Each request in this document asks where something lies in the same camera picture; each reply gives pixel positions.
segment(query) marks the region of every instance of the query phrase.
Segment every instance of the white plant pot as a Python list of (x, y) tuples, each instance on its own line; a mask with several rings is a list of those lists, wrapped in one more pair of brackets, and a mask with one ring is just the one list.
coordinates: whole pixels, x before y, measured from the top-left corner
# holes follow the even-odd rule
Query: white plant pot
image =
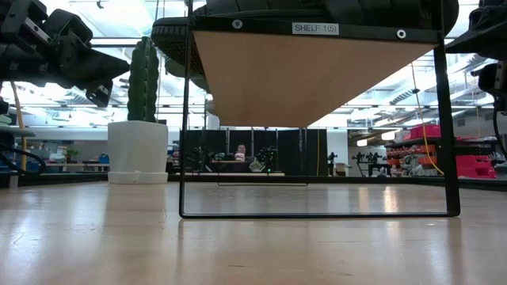
[(108, 125), (109, 183), (167, 183), (167, 126), (127, 121)]

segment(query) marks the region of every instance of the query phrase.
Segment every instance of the person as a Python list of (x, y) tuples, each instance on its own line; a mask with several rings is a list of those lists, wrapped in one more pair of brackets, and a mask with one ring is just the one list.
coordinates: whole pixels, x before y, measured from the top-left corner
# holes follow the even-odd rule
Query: person
[(337, 158), (338, 156), (336, 154), (334, 154), (334, 152), (331, 153), (331, 155), (327, 158), (327, 160), (329, 161), (327, 163), (327, 167), (328, 167), (328, 170), (329, 170), (329, 175), (330, 176), (334, 176), (334, 159)]
[(244, 162), (245, 155), (246, 155), (246, 146), (244, 144), (239, 144), (238, 147), (236, 148), (236, 153), (234, 154), (234, 158), (237, 161)]

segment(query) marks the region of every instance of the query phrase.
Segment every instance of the screw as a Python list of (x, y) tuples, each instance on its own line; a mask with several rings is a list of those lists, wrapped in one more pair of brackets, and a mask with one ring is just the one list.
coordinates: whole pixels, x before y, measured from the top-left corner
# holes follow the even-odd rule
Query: screw
[(243, 27), (243, 22), (241, 20), (234, 20), (232, 22), (232, 27), (234, 29), (241, 29)]
[(401, 40), (401, 39), (405, 39), (406, 38), (406, 32), (405, 30), (402, 30), (402, 29), (399, 29), (397, 32), (396, 32), (396, 36)]

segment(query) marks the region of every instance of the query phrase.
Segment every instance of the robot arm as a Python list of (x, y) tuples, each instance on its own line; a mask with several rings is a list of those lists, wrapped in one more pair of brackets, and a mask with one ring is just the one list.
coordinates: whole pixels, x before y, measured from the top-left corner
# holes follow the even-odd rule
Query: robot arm
[(79, 16), (61, 9), (47, 15), (39, 0), (0, 0), (0, 26), (0, 81), (76, 86), (106, 107), (112, 79), (129, 69), (91, 48), (93, 33)]

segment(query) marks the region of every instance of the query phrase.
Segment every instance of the ceiling light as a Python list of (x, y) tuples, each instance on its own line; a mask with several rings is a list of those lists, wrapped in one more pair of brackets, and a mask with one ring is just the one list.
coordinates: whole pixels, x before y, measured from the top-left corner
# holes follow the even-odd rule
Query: ceiling light
[(382, 140), (391, 141), (396, 138), (396, 132), (390, 131), (382, 134)]
[(368, 140), (367, 139), (361, 139), (360, 141), (357, 141), (357, 146), (367, 146)]

